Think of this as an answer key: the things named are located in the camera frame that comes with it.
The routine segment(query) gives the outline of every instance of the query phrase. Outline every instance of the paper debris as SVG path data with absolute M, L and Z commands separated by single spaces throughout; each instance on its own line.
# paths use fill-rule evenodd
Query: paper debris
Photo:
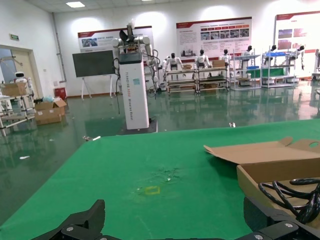
M 100 138 L 101 138 L 101 136 L 97 136 L 96 138 L 92 139 L 92 141 L 98 140 Z

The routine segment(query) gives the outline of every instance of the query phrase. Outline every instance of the door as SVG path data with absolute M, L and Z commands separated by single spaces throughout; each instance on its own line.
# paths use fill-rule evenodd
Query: door
M 0 68 L 2 71 L 4 83 L 9 84 L 16 78 L 16 66 L 15 62 L 12 60 L 12 53 L 10 49 L 0 48 Z
M 24 76 L 26 78 L 31 78 L 33 90 L 34 90 L 34 98 L 37 99 L 39 96 L 39 93 L 38 93 L 38 88 L 35 81 L 35 75 L 31 66 L 29 53 L 27 51 L 16 51 L 16 50 L 12 50 L 11 52 L 12 52 L 12 56 L 15 57 L 15 60 L 22 64 L 20 65 L 15 61 L 14 63 L 15 63 L 16 70 L 18 72 L 24 72 Z

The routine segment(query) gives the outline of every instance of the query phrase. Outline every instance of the red bin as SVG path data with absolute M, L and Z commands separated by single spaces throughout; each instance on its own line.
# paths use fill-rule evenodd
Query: red bin
M 66 98 L 67 98 L 66 88 L 65 87 L 55 88 L 54 89 L 54 96 L 60 97 L 62 100 L 66 100 Z

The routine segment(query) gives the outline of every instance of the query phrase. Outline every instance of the coiled cable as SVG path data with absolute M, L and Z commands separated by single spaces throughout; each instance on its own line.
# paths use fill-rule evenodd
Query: coiled cable
M 320 179 L 294 179 L 290 181 L 290 184 L 294 186 L 317 184 L 317 186 L 312 192 L 297 191 L 278 181 L 273 181 L 272 184 L 261 182 L 258 184 L 258 187 L 272 202 L 284 209 L 290 210 L 296 216 L 296 220 L 300 223 L 307 224 L 312 222 L 320 213 Z M 282 201 L 272 196 L 265 188 L 275 190 Z M 308 202 L 305 205 L 293 206 L 285 195 L 293 198 L 305 199 L 308 200 Z

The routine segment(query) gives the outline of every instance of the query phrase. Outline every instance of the display board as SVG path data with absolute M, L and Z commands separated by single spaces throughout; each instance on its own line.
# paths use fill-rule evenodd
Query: display board
M 176 24 L 178 57 L 194 60 L 203 49 L 209 58 L 216 58 L 228 49 L 240 54 L 251 44 L 252 17 L 222 20 L 180 22 Z
M 320 21 L 320 11 L 298 12 L 276 16 L 274 44 L 279 51 L 293 51 L 305 46 L 304 71 L 297 62 L 297 74 L 309 75 L 314 71 L 316 49 L 320 48 L 319 31 L 315 27 Z
M 98 51 L 73 54 L 77 78 L 114 74 L 113 51 Z
M 113 46 L 111 42 L 113 39 L 120 38 L 119 32 L 121 30 L 123 30 L 126 34 L 128 34 L 126 28 L 79 32 L 78 40 L 79 40 L 80 51 L 82 53 L 88 53 L 88 52 L 113 50 Z M 136 27 L 133 30 L 133 34 L 136 37 L 148 36 L 150 38 L 150 42 L 152 46 L 154 45 L 154 36 L 152 32 L 152 26 Z

